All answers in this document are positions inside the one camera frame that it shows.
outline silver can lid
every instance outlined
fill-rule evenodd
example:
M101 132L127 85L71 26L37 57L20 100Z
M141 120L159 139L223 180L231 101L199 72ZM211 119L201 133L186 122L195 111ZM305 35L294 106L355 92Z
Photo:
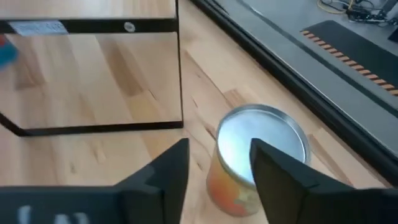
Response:
M289 115L266 105L235 108L218 126L218 154L227 172L250 186L255 186L249 157L253 138L261 139L301 162L309 160L307 137Z

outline metal can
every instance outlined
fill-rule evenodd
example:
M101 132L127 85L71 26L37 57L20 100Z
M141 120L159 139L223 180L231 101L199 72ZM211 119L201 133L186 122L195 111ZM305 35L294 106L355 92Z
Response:
M252 138L301 162L309 161L308 140L287 114L266 105L245 105L229 112L218 126L206 185L214 203L236 217L255 214L261 206L249 158Z

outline can rim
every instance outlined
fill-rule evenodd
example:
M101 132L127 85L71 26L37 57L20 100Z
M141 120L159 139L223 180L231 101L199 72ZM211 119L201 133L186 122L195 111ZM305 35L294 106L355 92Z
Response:
M252 184L251 182L247 181L244 177L241 177L239 174L236 174L230 167L229 165L225 162L225 160L223 159L223 157L221 156L220 153L220 146L219 146L219 142L218 142L218 138L220 135L220 130L221 127L223 126L223 124L229 120L233 115L245 111L245 110L263 110L263 111L268 111L268 112L276 112L279 114L282 114L284 116L285 121L290 125L290 127L297 133L302 146L303 146L303 150L304 150L304 164L308 165L311 159L311 154L310 154L310 145L308 143L308 139L307 136L305 135L303 129L299 126L299 124L297 124L297 122L290 117L289 115L287 115L285 112L269 106L269 105L262 105L262 104L246 104L246 105L242 105L239 107L236 107L234 109L232 109L230 112L228 112L223 119L221 119L218 127L217 127L217 134L216 134L216 150L217 150L217 156L218 156L218 160L220 161L221 166L223 167L223 169L231 176L233 176L234 180L237 180L238 182L242 183L243 185L245 185L246 187L252 188L252 189L256 189L256 185Z

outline label sticker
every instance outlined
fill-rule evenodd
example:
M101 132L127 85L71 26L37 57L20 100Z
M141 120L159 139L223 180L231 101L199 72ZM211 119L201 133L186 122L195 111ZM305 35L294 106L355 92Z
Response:
M23 36L68 33L60 21L15 21L8 24Z

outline orange striped tape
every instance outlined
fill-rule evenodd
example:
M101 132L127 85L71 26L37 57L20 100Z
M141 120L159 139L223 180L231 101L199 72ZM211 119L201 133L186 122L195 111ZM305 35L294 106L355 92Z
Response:
M327 44L325 41L321 40L319 37L312 34L310 31L302 31L301 32L308 39L314 41L314 43L318 44L321 48L331 53L336 58L340 59L346 65L355 69L357 72L365 76L366 78L372 80L374 83L378 84L381 88L387 90L393 96L398 97L398 88L386 82L385 80L378 77L376 74L373 74L371 71L364 68L362 65L358 64L354 60L351 60L349 57L345 56L343 52L335 49L331 45Z

